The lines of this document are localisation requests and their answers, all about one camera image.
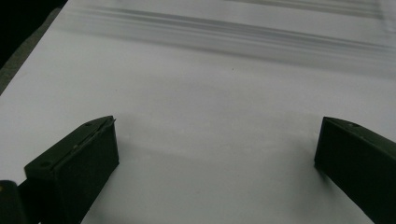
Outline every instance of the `white surface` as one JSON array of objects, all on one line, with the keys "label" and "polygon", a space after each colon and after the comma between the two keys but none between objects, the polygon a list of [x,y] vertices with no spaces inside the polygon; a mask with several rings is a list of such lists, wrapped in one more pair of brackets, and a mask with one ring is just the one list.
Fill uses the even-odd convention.
[{"label": "white surface", "polygon": [[372,223],[313,159],[323,116],[396,140],[395,77],[84,33],[76,6],[0,97],[0,179],[113,115],[120,166],[83,223]]}]

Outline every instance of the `dark floor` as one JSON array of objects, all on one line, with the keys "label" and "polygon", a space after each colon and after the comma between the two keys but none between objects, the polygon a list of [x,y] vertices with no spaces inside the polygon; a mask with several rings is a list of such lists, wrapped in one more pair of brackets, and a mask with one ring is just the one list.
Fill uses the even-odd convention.
[{"label": "dark floor", "polygon": [[44,33],[55,20],[58,13],[61,11],[60,7],[53,9],[44,22],[39,27],[28,35],[24,41],[16,47],[16,50],[10,55],[8,60],[4,63],[3,67],[0,68],[0,95],[6,89],[8,83],[14,78],[15,74],[21,68],[22,64],[28,58],[29,54],[35,48],[35,45],[41,39]]}]

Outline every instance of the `white table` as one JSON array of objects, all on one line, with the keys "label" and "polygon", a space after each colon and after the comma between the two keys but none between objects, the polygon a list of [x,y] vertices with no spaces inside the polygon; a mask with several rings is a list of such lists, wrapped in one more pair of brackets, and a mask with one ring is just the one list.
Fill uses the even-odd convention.
[{"label": "white table", "polygon": [[0,179],[113,115],[120,166],[85,224],[372,223],[313,159],[323,116],[396,140],[392,38],[296,8],[69,0],[0,97]]}]

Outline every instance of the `gray carpet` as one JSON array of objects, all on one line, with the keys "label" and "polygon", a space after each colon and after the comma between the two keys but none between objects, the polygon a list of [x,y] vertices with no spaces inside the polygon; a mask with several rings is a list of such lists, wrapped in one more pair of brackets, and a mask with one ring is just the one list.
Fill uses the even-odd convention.
[{"label": "gray carpet", "polygon": [[41,39],[41,37],[46,33],[47,29],[55,20],[56,16],[61,11],[61,8],[55,8],[48,15],[47,19],[43,24],[38,27],[12,54],[4,66],[0,69],[0,95],[6,89],[9,82],[20,70],[21,66],[25,60],[29,57],[30,53],[35,48],[35,45]]}]

